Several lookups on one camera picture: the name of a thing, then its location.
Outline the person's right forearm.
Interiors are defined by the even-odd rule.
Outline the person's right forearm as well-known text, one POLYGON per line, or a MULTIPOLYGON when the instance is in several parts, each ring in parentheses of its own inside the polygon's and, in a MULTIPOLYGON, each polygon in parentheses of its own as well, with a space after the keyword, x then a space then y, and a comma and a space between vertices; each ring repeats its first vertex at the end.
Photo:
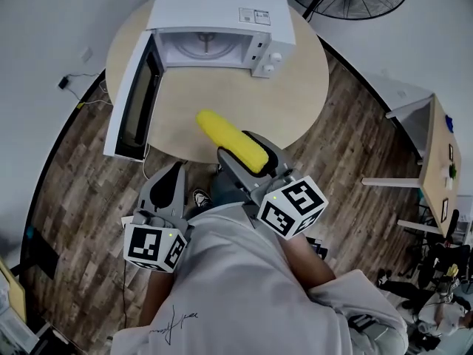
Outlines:
POLYGON ((280 246, 295 278, 305 291, 333 281, 336 276, 307 241, 304 234, 289 240, 279 238, 280 246))

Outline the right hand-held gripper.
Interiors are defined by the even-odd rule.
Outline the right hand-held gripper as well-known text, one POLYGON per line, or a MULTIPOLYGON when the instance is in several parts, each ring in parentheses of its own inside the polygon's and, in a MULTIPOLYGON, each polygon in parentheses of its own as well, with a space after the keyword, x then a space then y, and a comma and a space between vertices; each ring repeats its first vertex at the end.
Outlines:
POLYGON ((290 169, 285 150, 254 132, 243 131, 259 144, 268 161, 251 171, 233 152, 223 147, 217 159, 233 184, 258 207, 256 219, 285 240, 310 228, 328 206, 328 200, 312 177, 290 169))

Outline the person's left shoe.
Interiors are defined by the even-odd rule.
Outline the person's left shoe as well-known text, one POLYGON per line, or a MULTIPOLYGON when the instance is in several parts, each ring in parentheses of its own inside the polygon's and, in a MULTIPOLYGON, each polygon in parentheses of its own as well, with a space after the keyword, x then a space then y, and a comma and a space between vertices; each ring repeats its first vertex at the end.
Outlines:
POLYGON ((213 201, 203 189, 193 191, 194 204, 199 209, 207 209, 213 206, 213 201))

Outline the person's left forearm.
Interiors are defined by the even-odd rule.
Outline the person's left forearm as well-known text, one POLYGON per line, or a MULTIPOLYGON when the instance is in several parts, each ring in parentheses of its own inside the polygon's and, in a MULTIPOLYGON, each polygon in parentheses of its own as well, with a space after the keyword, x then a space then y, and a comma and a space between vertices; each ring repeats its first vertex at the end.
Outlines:
POLYGON ((139 326, 150 325, 160 306, 169 296, 174 284, 174 275, 152 271, 147 285, 145 300, 140 312, 139 326))

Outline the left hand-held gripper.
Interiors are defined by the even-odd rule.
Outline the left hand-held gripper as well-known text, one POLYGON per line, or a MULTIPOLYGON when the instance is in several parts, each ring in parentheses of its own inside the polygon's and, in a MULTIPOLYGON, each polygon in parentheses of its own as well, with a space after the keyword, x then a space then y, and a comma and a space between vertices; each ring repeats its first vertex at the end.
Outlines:
POLYGON ((140 190, 139 208, 124 225, 123 258, 140 268, 173 273, 188 245, 185 201, 182 162, 165 166, 150 177, 140 190))

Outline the round light wooden table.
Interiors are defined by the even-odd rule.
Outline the round light wooden table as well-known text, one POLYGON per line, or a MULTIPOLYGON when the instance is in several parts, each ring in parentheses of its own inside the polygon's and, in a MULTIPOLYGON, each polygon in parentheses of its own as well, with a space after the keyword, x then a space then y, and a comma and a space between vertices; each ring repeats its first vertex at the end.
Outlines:
POLYGON ((163 74, 149 128, 150 146, 198 163, 216 163, 217 148, 196 122, 212 110, 239 129, 284 149, 313 125, 329 87, 327 58, 310 25, 290 8, 296 49, 272 78, 230 68, 176 67, 163 74))

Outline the person's white t-shirt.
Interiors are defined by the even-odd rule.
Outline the person's white t-shirt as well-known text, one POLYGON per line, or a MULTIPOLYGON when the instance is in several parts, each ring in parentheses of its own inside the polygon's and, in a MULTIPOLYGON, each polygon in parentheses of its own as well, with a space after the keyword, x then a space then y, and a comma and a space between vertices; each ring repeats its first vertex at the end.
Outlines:
POLYGON ((279 238, 240 203, 193 217, 169 296, 110 355, 405 355, 406 323, 362 271, 305 291, 279 238))

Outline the wooden desk with white legs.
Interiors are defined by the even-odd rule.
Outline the wooden desk with white legs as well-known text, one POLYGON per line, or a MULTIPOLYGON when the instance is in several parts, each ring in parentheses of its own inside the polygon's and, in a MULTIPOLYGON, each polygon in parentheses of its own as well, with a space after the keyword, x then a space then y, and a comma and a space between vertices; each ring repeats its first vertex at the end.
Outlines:
POLYGON ((436 95, 416 101, 405 106, 401 106, 386 114, 387 118, 397 118, 400 115, 409 115, 413 112, 429 108, 429 125, 426 136, 426 148, 422 156, 421 173, 414 178, 369 178, 364 177, 361 183, 365 186, 383 186, 396 188, 420 189, 428 204, 430 212, 436 222, 436 227, 426 224, 414 223, 407 220, 398 220, 397 224, 408 229, 416 229, 435 234, 447 236, 452 213, 457 208, 457 191, 460 180, 461 155, 455 139, 445 121, 446 113, 443 110, 436 95), (454 160, 449 160, 449 144, 453 145, 454 160), (453 189, 447 190, 445 187, 446 178, 449 176, 449 165, 455 163, 457 177, 453 181, 453 189), (448 217, 441 222, 442 202, 449 199, 448 217))

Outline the black low stand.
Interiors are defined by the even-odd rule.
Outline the black low stand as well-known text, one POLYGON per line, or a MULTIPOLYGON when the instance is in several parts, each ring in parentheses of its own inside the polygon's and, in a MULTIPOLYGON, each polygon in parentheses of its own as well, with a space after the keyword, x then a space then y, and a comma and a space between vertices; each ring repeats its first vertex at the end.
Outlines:
POLYGON ((58 254, 41 236, 41 233, 30 226, 26 230, 25 269, 38 266, 51 280, 55 277, 58 264, 58 254))

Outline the yellow corn cob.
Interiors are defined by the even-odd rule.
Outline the yellow corn cob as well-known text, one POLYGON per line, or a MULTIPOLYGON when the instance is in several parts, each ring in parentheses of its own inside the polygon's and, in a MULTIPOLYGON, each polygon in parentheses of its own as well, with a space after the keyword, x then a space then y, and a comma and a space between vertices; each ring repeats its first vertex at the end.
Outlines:
POLYGON ((201 110, 196 122, 216 146, 227 149, 253 173, 261 172, 268 163, 269 155, 262 146, 214 111, 201 110))

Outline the black office chair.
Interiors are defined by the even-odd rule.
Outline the black office chair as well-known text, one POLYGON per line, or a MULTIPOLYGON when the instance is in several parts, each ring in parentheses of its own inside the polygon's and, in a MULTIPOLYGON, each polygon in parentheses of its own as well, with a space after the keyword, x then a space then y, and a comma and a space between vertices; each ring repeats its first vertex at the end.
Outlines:
POLYGON ((451 266, 457 266, 457 277, 460 280, 465 279, 472 247, 454 243, 453 234, 459 217, 460 212, 455 209, 452 213, 447 237, 431 232, 415 234, 413 231, 405 229, 416 237, 416 242, 407 247, 406 253, 411 257, 411 263, 405 271, 398 273, 398 276, 411 279, 414 273, 419 270, 418 286, 420 288, 426 288, 431 283, 435 287, 439 287, 441 283, 447 281, 448 269, 451 266))

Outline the white microwave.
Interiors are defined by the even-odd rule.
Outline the white microwave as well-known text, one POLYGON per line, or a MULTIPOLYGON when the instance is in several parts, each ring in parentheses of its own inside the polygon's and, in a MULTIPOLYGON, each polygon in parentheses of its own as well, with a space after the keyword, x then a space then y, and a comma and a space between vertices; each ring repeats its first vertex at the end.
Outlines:
POLYGON ((272 78, 296 37, 287 0, 152 0, 121 27, 106 61, 113 103, 104 154, 141 162, 163 74, 230 68, 272 78))

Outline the light wooden board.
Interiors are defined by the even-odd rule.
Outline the light wooden board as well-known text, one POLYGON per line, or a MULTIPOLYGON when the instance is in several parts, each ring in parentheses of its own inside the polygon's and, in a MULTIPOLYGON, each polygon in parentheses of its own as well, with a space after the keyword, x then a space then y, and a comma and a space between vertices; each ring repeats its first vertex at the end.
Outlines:
POLYGON ((6 266, 3 259, 0 257, 0 272, 5 276, 9 284, 8 297, 10 306, 17 313, 17 315, 27 322, 27 309, 25 290, 21 283, 16 279, 11 270, 6 266))

